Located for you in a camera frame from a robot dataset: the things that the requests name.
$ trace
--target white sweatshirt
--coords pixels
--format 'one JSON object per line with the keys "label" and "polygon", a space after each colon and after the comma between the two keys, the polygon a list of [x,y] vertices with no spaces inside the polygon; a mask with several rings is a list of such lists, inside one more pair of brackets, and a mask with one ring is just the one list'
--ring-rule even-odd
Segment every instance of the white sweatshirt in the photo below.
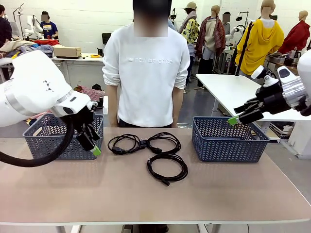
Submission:
{"label": "white sweatshirt", "polygon": [[186,39],[168,30],[166,37],[136,37],[130,24],[114,31],[104,49],[105,84],[121,84],[118,116],[126,123],[173,122],[173,88],[184,89],[190,56]]}

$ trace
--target gray floor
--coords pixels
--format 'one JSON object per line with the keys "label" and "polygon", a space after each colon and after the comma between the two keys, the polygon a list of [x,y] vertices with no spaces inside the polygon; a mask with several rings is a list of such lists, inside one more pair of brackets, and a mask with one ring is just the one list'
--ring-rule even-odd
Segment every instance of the gray floor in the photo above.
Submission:
{"label": "gray floor", "polygon": [[[214,104],[213,96],[206,90],[194,90],[196,80],[189,85],[179,122],[192,124],[193,116],[210,116]],[[22,137],[27,129],[25,122],[1,128],[0,137]],[[269,144],[265,151],[287,177],[296,185],[308,201],[311,201],[311,160],[298,160],[280,144]],[[81,233],[119,233],[119,226],[85,226]],[[196,233],[195,225],[170,226],[171,233]],[[246,225],[224,225],[220,233],[247,233]],[[310,233],[311,222],[293,224],[250,225],[250,233]],[[54,227],[0,226],[0,233],[56,233]]]}

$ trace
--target table edge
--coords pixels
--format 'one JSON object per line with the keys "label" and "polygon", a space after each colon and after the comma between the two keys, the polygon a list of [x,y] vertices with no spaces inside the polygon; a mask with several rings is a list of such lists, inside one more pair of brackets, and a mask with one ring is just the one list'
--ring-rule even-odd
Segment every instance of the table edge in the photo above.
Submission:
{"label": "table edge", "polygon": [[282,224],[307,222],[310,218],[293,220],[271,220],[271,221],[148,221],[148,222],[51,222],[51,223],[22,223],[22,222],[0,222],[0,225],[6,226],[75,226],[75,225],[141,225],[141,224]]}

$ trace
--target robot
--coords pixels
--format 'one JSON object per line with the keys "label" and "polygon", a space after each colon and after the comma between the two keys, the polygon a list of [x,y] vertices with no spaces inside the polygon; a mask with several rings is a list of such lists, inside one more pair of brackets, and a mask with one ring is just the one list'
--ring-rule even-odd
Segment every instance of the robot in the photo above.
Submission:
{"label": "robot", "polygon": [[296,77],[287,67],[280,67],[279,79],[267,68],[260,66],[252,75],[253,79],[265,79],[263,87],[256,91],[256,97],[243,106],[235,108],[239,116],[229,120],[231,125],[249,124],[263,118],[264,112],[278,114],[293,108],[307,117],[311,115],[311,50],[302,55],[298,62]]}
{"label": "robot", "polygon": [[28,28],[24,29],[26,37],[35,35],[38,39],[43,38],[43,35],[41,34],[43,29],[41,28],[36,16],[27,16],[27,25],[30,27],[30,30]]}
{"label": "robot", "polygon": [[245,27],[243,25],[239,25],[237,27],[234,27],[231,30],[230,34],[225,36],[226,44],[230,43],[230,40],[234,38],[235,33],[241,33],[241,36],[243,36],[244,31],[245,31]]}
{"label": "robot", "polygon": [[[25,72],[36,64],[32,72]],[[97,102],[73,91],[53,61],[41,51],[28,52],[13,60],[14,73],[0,84],[0,127],[16,124],[50,109],[66,124],[63,142],[49,156],[40,159],[19,159],[0,152],[0,161],[15,166],[42,166],[57,159],[67,148],[74,131],[86,151],[101,152],[94,141],[100,139],[92,125]]]}

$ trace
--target pile of clothes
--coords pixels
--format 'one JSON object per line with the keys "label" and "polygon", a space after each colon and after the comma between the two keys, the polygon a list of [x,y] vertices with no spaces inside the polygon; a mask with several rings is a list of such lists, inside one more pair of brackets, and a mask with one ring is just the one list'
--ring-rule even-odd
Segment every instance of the pile of clothes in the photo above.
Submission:
{"label": "pile of clothes", "polygon": [[[49,40],[36,40],[34,42],[26,40],[8,41],[0,48],[0,58],[17,57],[26,52],[40,50],[48,57],[53,57],[53,47]],[[59,44],[58,40],[53,40],[54,44]]]}

